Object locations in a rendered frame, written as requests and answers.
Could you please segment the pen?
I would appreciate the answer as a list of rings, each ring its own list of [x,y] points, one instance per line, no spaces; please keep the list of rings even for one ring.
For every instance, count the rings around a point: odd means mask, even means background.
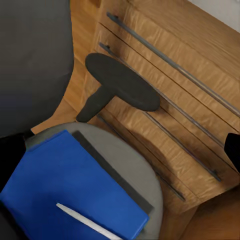
[[[74,219],[77,219],[78,221],[84,223],[86,226],[89,228],[92,228],[95,231],[98,231],[102,235],[105,235],[106,237],[109,238],[109,240],[123,240],[122,238],[114,235],[110,231],[106,230],[105,228],[101,227],[100,225],[88,220],[85,218],[83,215],[78,214],[77,212],[74,212],[71,210],[69,207],[63,206],[59,203],[56,204],[58,208],[61,208],[64,212],[66,212],[68,215],[71,215]]]

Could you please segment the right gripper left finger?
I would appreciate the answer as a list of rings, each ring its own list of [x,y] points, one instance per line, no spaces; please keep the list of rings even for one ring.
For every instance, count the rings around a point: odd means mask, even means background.
[[[0,138],[0,193],[26,151],[21,133]]]

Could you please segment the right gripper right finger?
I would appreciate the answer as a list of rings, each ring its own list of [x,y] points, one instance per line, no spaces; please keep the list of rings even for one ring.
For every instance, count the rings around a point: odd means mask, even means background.
[[[229,133],[223,150],[240,173],[240,135]]]

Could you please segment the folder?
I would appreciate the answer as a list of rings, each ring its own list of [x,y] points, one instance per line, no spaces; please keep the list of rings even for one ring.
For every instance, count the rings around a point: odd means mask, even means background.
[[[25,152],[0,211],[19,240],[109,240],[57,203],[123,240],[135,240],[150,220],[67,129]]]

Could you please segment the swivel chair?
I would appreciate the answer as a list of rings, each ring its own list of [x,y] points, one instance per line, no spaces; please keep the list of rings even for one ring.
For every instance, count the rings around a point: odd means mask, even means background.
[[[68,130],[149,216],[135,240],[158,240],[164,201],[155,171],[126,141],[87,122],[115,96],[145,112],[160,108],[160,96],[111,56],[93,52],[84,62],[101,87],[74,122],[34,134],[57,110],[73,73],[70,0],[0,0],[0,139],[21,133],[28,151]],[[20,240],[1,211],[0,240]]]

